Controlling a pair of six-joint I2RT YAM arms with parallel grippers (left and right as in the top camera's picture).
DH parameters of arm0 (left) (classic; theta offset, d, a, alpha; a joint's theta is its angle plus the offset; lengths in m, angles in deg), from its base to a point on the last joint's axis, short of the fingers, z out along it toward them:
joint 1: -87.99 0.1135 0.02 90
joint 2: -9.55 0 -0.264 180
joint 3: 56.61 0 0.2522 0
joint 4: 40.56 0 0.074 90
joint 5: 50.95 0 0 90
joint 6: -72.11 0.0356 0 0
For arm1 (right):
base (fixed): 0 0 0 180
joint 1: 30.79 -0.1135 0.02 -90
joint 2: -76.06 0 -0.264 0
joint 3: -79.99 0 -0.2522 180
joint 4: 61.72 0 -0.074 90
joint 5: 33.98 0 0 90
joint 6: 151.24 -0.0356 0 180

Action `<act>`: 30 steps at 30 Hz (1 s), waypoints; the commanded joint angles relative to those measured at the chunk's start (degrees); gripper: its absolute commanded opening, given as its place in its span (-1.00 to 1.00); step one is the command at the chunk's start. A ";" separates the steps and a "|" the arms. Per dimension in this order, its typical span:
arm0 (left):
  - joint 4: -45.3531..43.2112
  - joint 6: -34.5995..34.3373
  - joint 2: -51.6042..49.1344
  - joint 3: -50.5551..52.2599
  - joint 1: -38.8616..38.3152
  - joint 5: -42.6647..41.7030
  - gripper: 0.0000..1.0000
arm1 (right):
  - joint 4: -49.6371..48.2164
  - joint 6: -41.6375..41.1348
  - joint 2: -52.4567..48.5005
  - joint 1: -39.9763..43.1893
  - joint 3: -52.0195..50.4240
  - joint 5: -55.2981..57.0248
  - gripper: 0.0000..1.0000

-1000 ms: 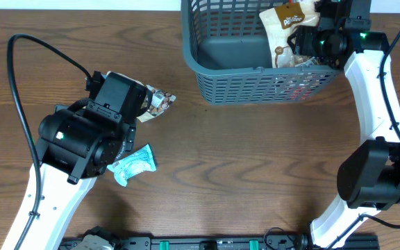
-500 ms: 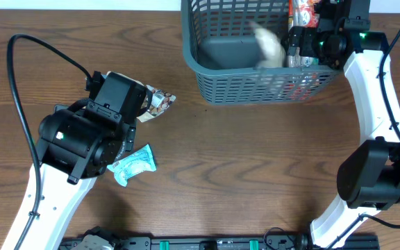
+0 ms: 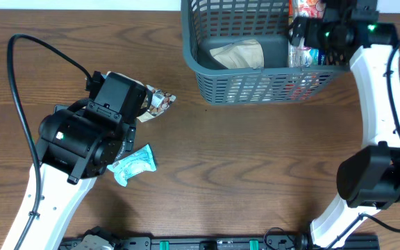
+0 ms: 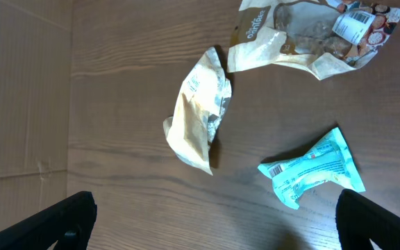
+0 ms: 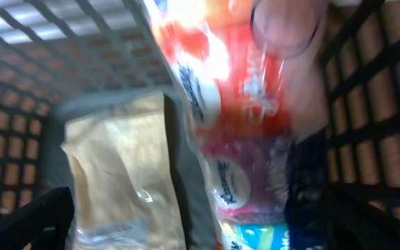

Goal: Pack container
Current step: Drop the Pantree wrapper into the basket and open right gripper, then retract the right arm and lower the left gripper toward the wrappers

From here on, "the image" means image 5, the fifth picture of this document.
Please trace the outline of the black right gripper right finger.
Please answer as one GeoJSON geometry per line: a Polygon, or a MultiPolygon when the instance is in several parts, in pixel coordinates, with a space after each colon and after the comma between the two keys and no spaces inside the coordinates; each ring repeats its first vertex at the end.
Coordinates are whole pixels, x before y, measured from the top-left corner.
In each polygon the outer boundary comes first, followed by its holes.
{"type": "Polygon", "coordinates": [[[400,188],[329,183],[324,130],[294,144],[290,160],[291,249],[400,249],[400,220],[367,202],[400,205],[400,188]]]}

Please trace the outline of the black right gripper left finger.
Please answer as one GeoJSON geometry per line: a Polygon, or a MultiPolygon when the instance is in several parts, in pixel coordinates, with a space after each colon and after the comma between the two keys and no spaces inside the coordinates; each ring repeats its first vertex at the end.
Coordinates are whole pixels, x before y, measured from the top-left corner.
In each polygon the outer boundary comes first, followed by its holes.
{"type": "Polygon", "coordinates": [[[0,218],[0,249],[64,249],[74,218],[68,187],[57,187],[0,218]]]}

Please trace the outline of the beige brown snack bag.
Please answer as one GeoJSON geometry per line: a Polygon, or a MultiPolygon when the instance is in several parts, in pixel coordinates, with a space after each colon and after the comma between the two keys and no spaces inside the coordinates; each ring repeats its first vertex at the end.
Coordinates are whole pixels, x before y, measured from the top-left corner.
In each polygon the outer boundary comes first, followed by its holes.
{"type": "Polygon", "coordinates": [[[68,121],[74,249],[184,249],[161,92],[68,121]]]}

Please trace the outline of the multicolour tissue pack strip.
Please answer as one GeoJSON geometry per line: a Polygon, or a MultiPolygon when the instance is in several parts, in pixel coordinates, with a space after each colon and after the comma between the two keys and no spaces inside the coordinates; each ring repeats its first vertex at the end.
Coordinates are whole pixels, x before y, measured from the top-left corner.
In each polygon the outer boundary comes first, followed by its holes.
{"type": "Polygon", "coordinates": [[[327,1],[145,1],[220,249],[323,249],[327,1]]]}

